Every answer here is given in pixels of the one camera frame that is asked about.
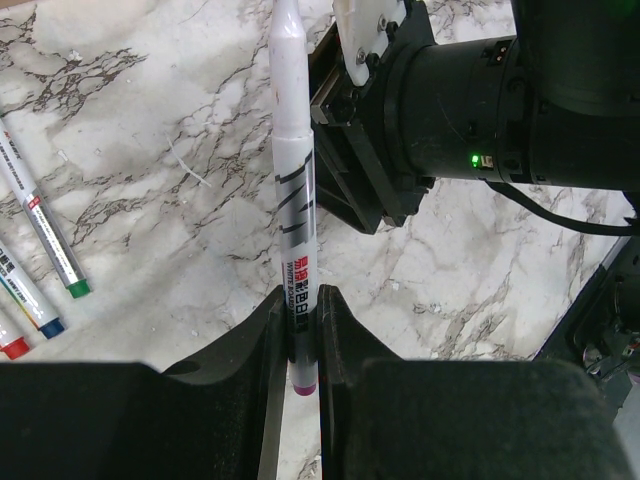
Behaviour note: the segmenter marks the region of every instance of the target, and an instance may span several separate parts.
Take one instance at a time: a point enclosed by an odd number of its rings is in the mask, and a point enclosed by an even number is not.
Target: white 3d printed bracket
[[[367,55],[382,57],[389,46],[386,26],[399,25],[407,16],[403,0],[333,0],[340,44],[347,73],[354,85],[361,87],[369,79]]]

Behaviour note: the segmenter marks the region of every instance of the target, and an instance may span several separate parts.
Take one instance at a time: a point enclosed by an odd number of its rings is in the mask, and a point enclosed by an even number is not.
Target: white marble table
[[[505,1],[429,9],[439,42],[514,31]],[[68,326],[48,342],[30,332],[36,348],[24,361],[164,369],[279,283],[270,10],[263,0],[47,0],[0,11],[4,120],[94,289],[71,299],[0,185],[0,238]],[[310,48],[330,11],[330,0],[302,1]],[[619,223],[629,213],[618,193],[525,189],[576,218]],[[318,217],[321,281],[405,357],[531,357],[613,243],[460,181],[440,181],[404,228],[372,237]],[[285,408],[279,477],[319,476],[317,403],[288,390]]]

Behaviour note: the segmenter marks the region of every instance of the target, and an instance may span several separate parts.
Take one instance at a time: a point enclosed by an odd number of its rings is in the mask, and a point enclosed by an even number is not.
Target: pink marker tip
[[[293,390],[301,397],[308,397],[309,395],[311,395],[313,392],[316,391],[316,384],[314,383],[310,387],[296,387],[294,385]]]

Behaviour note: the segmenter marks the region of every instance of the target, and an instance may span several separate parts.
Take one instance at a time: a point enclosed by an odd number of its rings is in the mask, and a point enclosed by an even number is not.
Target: marker
[[[269,37],[273,163],[290,378],[299,395],[311,395],[318,377],[315,174],[306,43],[297,0],[274,0]]]
[[[24,337],[18,333],[18,329],[4,315],[0,315],[0,352],[9,360],[15,360],[30,350]]]
[[[73,298],[87,295],[91,289],[76,257],[2,121],[0,128],[3,131],[0,134],[0,170],[22,204],[65,288]]]
[[[42,295],[9,249],[0,242],[0,283],[47,339],[64,331],[56,310]]]

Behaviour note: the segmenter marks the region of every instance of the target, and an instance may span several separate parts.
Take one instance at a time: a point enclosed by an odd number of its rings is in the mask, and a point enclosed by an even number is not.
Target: green marker cap
[[[72,283],[67,287],[67,290],[69,290],[69,293],[71,293],[71,296],[73,298],[84,297],[85,295],[88,295],[89,293],[91,293],[91,288],[89,288],[89,282],[87,282],[86,279],[80,280],[79,282],[76,282],[76,283]]]

